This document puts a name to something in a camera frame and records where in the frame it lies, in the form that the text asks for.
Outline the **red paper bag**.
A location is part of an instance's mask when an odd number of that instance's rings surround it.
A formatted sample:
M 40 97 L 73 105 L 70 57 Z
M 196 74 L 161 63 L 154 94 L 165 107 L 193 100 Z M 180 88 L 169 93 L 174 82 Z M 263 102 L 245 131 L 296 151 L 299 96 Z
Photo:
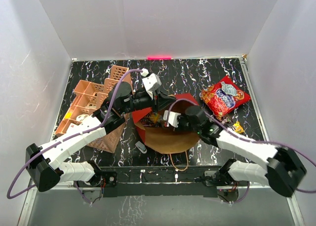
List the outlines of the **red paper bag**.
M 174 166 L 173 154 L 184 153 L 186 155 L 186 167 L 183 169 L 177 168 L 177 171 L 185 171 L 189 167 L 188 150 L 196 145 L 200 137 L 195 132 L 177 132 L 174 127 L 144 127 L 140 119 L 152 111 L 151 108 L 146 108 L 132 112 L 133 122 L 139 134 L 141 142 L 161 154 L 168 154 L 171 164 Z

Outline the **red candy bag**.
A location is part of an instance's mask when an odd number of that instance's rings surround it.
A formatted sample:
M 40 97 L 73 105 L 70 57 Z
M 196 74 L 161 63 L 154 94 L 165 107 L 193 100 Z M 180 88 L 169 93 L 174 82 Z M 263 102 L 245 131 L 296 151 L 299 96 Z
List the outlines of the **red candy bag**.
M 221 89 L 222 81 L 233 85 L 237 90 L 237 95 L 226 95 Z M 238 88 L 228 75 L 218 83 L 202 90 L 200 98 L 210 108 L 217 119 L 229 114 L 234 109 L 251 100 L 250 95 Z

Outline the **purple brown chocolate bar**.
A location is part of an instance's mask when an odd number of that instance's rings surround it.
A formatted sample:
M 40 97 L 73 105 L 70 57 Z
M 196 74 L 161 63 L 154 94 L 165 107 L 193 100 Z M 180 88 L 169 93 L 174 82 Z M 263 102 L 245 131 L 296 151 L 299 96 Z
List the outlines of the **purple brown chocolate bar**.
M 219 121 L 223 124 L 223 125 L 226 125 L 226 124 L 229 124 L 229 123 L 232 123 L 232 118 L 229 116 L 229 115 L 225 115 L 225 116 L 222 116 Z

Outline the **yellow M&M's packet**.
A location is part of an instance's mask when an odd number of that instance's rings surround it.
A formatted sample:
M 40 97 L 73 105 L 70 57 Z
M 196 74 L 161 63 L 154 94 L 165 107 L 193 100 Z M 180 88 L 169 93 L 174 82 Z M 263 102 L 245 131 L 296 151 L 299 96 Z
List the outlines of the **yellow M&M's packet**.
M 245 132 L 244 128 L 241 126 L 239 121 L 237 121 L 236 123 L 233 124 L 232 129 L 234 132 L 236 132 L 238 134 L 242 134 Z

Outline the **silver grey candy wrapper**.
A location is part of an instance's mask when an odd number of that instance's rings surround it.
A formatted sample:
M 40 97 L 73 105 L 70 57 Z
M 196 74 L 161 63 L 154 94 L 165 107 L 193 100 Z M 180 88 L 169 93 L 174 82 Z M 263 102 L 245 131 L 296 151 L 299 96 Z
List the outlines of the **silver grey candy wrapper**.
M 236 96 L 237 90 L 231 84 L 225 83 L 224 81 L 221 82 L 221 89 L 226 95 Z

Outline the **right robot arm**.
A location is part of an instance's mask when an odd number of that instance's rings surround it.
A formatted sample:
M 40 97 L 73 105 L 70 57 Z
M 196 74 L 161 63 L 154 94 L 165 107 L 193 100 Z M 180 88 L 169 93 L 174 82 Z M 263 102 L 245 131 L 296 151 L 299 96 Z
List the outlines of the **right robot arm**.
M 177 131 L 197 133 L 206 144 L 232 151 L 250 161 L 229 159 L 220 170 L 208 177 L 215 184 L 255 182 L 269 186 L 284 197 L 291 197 L 307 173 L 294 150 L 280 144 L 255 141 L 230 131 L 199 106 L 190 106 L 184 113 L 166 111 L 164 119 Z

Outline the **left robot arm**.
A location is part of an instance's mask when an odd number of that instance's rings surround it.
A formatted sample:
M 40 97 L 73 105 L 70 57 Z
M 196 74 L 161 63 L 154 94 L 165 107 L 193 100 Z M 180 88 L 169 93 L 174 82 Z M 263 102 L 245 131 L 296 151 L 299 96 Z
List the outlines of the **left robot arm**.
M 88 161 L 67 163 L 65 160 L 89 143 L 112 133 L 125 122 L 125 114 L 145 108 L 161 111 L 175 100 L 175 96 L 161 92 L 156 82 L 145 85 L 135 93 L 129 83 L 118 82 L 101 107 L 71 132 L 41 146 L 29 145 L 26 148 L 26 170 L 40 192 L 67 181 L 82 181 L 97 186 L 102 180 L 102 171 L 97 164 Z

